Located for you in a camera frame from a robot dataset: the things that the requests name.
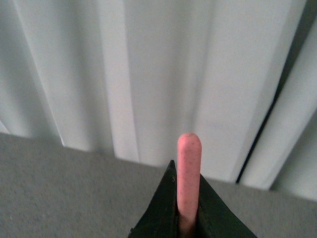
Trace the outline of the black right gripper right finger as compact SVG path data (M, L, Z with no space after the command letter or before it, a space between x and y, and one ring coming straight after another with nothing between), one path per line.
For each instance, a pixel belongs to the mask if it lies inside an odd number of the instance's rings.
M227 207L203 176L200 176L196 237L256 237L256 235Z

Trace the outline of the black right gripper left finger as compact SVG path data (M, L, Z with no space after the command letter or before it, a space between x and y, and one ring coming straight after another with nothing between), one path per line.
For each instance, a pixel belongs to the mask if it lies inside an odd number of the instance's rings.
M139 222L130 230L130 238L176 238L178 210L176 167L171 160Z

